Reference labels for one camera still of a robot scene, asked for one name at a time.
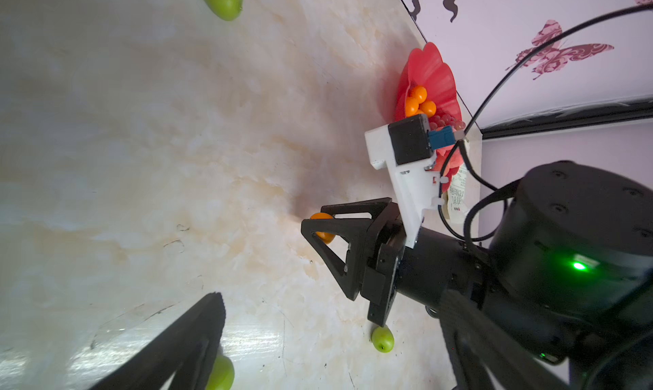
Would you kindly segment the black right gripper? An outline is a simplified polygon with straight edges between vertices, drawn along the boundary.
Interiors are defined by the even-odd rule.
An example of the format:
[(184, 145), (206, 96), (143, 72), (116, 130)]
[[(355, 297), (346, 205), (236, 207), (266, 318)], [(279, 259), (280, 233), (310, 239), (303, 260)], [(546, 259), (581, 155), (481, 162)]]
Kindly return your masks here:
[[(323, 206), (320, 212), (333, 218), (305, 219), (301, 233), (345, 296), (355, 301), (361, 292), (369, 301), (367, 319), (372, 323), (386, 323), (398, 294), (432, 313), (439, 312), (447, 290), (482, 308), (488, 291), (485, 264), (461, 240), (428, 228), (420, 228), (414, 247), (405, 246), (406, 230), (391, 198)], [(347, 251), (341, 259), (318, 233), (342, 238), (354, 253)]]

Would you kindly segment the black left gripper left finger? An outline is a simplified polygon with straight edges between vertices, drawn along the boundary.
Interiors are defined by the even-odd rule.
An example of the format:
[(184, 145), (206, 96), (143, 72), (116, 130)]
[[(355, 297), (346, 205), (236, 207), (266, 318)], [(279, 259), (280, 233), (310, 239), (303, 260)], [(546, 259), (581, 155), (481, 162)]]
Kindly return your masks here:
[(218, 356), (226, 311), (220, 293), (204, 296), (93, 389), (204, 389)]

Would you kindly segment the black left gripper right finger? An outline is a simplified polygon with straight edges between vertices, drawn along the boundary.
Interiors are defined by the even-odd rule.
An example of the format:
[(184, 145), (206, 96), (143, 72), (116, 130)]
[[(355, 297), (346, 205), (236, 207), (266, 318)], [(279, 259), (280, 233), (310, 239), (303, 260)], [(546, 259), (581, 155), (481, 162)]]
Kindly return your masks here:
[(457, 389), (549, 389), (551, 374), (457, 291), (440, 301), (440, 326)]

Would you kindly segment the purple fake grape bunch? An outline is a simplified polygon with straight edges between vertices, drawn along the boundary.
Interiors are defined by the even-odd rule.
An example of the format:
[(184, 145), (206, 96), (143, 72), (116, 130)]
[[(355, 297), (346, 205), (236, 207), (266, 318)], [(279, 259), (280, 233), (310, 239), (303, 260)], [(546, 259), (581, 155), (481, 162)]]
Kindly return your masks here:
[(446, 126), (450, 126), (454, 131), (463, 131), (466, 128), (464, 121), (457, 119), (450, 114), (434, 115), (429, 119), (430, 129), (440, 131)]

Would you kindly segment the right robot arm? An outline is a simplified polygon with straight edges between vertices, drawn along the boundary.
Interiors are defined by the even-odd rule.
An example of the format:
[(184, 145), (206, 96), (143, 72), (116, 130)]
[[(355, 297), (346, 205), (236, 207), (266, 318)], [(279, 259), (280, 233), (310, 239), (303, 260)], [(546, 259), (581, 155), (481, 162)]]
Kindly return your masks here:
[(652, 192), (570, 161), (482, 199), (509, 206), (486, 248), (420, 228), (389, 198), (301, 224), (345, 296), (384, 325), (396, 294), (440, 321), (460, 389), (652, 386)]

